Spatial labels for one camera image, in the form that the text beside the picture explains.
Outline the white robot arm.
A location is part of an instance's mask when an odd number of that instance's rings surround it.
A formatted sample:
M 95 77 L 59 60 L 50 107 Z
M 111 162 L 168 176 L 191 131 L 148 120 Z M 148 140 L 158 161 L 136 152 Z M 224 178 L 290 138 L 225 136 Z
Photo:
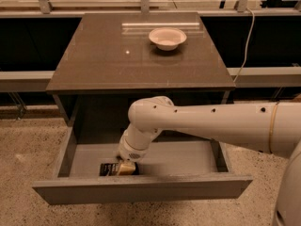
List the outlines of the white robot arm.
M 157 96 L 132 103 L 128 118 L 119 142 L 124 160 L 142 159 L 164 130 L 287 157 L 273 226 L 301 226 L 300 103 L 176 106 L 166 96 Z

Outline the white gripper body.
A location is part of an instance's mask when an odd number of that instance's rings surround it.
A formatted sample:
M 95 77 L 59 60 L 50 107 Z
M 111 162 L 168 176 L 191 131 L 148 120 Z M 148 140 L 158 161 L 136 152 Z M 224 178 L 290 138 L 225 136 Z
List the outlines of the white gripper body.
M 146 155 L 147 151 L 132 148 L 125 137 L 122 137 L 119 141 L 118 152 L 124 161 L 138 162 Z

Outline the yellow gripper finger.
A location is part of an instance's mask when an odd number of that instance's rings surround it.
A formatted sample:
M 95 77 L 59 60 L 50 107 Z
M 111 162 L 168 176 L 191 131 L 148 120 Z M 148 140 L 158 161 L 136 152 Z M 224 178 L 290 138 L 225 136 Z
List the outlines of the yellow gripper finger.
M 135 162 L 119 161 L 117 175 L 132 175 L 135 172 Z

